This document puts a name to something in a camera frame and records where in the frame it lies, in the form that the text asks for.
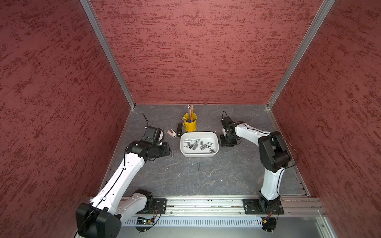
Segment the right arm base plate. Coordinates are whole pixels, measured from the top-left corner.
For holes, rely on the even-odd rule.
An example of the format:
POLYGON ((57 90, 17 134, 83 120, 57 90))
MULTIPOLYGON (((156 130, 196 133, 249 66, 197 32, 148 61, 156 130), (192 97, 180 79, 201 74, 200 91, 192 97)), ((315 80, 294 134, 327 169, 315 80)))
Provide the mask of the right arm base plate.
POLYGON ((246 215, 283 215, 284 210, 279 199, 267 201, 266 199, 243 199, 246 215))

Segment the white plastic storage box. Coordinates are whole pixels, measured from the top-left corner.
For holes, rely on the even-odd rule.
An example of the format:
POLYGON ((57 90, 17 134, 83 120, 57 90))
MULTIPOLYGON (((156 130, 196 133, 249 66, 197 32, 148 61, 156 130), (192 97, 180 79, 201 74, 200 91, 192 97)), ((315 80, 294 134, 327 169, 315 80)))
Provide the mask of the white plastic storage box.
POLYGON ((219 140, 213 132, 188 132, 180 138, 180 149, 187 158, 213 157, 219 152, 219 140))

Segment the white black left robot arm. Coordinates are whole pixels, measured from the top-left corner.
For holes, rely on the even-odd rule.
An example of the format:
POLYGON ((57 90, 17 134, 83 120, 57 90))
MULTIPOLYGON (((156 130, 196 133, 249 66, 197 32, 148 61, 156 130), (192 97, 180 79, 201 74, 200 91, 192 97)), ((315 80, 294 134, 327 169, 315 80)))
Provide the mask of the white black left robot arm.
POLYGON ((152 193, 137 190, 124 203, 124 193, 138 171, 147 161, 167 157, 171 154, 167 142, 149 144, 134 141, 128 145, 124 158, 110 180, 88 203, 82 203, 76 210, 77 238, 115 238, 122 224, 137 213, 152 215, 155 223, 163 213, 162 208, 153 201, 152 193))

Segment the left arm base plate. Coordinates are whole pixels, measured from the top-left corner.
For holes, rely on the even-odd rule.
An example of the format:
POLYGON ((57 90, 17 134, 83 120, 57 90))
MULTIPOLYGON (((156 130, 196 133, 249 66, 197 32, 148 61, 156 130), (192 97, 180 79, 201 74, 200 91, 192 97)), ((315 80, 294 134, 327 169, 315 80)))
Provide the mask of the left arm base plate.
POLYGON ((145 208, 140 211, 140 214, 165 214, 167 209, 166 198, 149 198, 145 208))

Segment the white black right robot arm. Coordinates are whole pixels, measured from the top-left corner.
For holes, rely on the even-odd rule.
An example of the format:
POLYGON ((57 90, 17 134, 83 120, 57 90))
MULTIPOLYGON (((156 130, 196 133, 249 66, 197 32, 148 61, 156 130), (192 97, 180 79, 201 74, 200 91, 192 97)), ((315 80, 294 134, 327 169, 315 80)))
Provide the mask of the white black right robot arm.
POLYGON ((235 146, 238 139, 246 139, 259 148, 260 161, 265 169, 263 186, 259 192, 258 210, 270 213, 281 205, 279 187, 283 172, 289 167, 291 155, 287 142, 278 131, 267 132, 249 126, 243 121, 234 122, 230 117, 221 119, 223 134, 221 145, 235 146))

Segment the yellow pen holder bucket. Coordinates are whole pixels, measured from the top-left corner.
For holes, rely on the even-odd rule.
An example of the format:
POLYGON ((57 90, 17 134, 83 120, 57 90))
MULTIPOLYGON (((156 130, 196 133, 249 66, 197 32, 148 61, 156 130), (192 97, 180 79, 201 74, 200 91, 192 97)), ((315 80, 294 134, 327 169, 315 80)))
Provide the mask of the yellow pen holder bucket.
POLYGON ((186 132, 195 132, 197 129, 197 115, 193 113, 192 120, 190 121, 190 116, 186 113, 183 116, 183 125, 185 127, 186 132))

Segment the aluminium corner post right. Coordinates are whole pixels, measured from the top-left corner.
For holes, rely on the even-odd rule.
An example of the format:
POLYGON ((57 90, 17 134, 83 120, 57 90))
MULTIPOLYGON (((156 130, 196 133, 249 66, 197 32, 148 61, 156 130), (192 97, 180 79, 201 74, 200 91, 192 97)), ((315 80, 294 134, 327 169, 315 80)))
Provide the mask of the aluminium corner post right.
POLYGON ((315 35, 317 34, 318 30, 320 29, 322 23, 324 22, 325 18, 327 17, 328 13, 330 12, 331 8, 333 7, 335 3, 335 0, 324 0, 322 1, 321 6, 319 7, 315 17, 313 18, 310 26, 308 27, 308 30, 306 31, 302 41, 300 42, 289 66, 287 67, 283 77, 281 78, 279 84, 277 85, 273 95, 271 96, 267 107, 269 110, 272 109, 275 102, 277 101, 278 97, 280 96, 281 92, 283 91, 284 87, 286 86, 287 82, 289 81, 290 77, 292 76, 294 70, 298 66, 300 60, 302 59, 303 55, 305 54, 306 50, 312 43, 315 35))

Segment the aluminium corner post left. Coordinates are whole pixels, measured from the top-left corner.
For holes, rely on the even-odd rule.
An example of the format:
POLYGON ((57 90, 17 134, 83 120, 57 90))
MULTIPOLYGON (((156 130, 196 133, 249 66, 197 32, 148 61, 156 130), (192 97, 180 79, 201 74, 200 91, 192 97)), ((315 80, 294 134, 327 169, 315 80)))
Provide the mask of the aluminium corner post left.
POLYGON ((133 99, 133 96, 130 92, 130 90, 128 89, 128 86, 125 82, 125 79, 123 77, 123 74, 122 74, 122 71, 116 61, 116 58, 112 52, 112 49, 108 43, 108 40, 106 38, 106 35, 101 27, 101 24, 96 16, 96 12, 92 6, 92 3, 91 1, 89 0, 80 0, 80 3, 85 11, 85 14, 96 34, 96 37, 106 55, 106 58, 114 72, 114 75, 115 77, 117 78, 118 82, 119 82, 119 85, 126 97, 126 99, 128 100, 129 102, 129 105, 132 109, 135 109, 136 107, 136 103, 133 99))

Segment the aluminium corner post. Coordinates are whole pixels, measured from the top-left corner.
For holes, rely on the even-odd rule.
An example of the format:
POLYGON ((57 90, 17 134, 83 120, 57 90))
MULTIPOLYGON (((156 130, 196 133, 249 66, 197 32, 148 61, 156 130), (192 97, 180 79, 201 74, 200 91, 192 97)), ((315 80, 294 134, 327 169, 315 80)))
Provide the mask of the aluminium corner post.
POLYGON ((302 41, 300 42, 289 66, 287 67, 283 77, 281 78, 279 84, 277 85, 273 95, 271 96, 267 107, 269 110, 272 109, 275 102, 277 101, 278 97, 280 96, 281 92, 283 91, 284 87, 286 86, 287 82, 289 81, 290 77, 292 76, 294 70, 298 66, 300 60, 302 59, 303 55, 305 54, 306 50, 312 43, 315 35, 317 34, 318 30, 320 29, 322 23, 324 22, 325 18, 327 17, 328 13, 330 12, 331 8, 333 7, 335 3, 335 0, 324 0, 322 1, 321 6, 319 7, 315 17, 313 18, 310 26, 308 27, 308 30, 306 31, 302 41))
POLYGON ((116 58, 112 52, 112 49, 108 43, 108 40, 106 38, 106 35, 101 27, 101 24, 96 16, 96 12, 92 6, 92 3, 91 1, 89 0, 80 0, 80 3, 85 11, 85 14, 96 34, 96 37, 106 55, 106 58, 114 72, 114 75, 115 77, 117 78, 118 82, 119 82, 119 85, 126 97, 126 99, 128 100, 129 102, 129 105, 132 109, 135 109, 136 107, 136 103, 133 99, 133 96, 130 92, 130 90, 128 89, 128 86, 125 82, 125 79, 123 77, 123 74, 122 74, 122 71, 116 61, 116 58))

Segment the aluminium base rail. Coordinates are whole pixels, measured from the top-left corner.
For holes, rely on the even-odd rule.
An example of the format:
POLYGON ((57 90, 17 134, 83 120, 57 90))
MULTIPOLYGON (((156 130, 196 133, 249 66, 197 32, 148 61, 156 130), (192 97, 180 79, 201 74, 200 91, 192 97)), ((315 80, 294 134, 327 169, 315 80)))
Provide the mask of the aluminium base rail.
MULTIPOLYGON (((244 199, 256 195, 167 196, 165 216, 177 217, 242 217, 244 199)), ((283 195, 283 217, 327 217, 319 198, 283 195)))

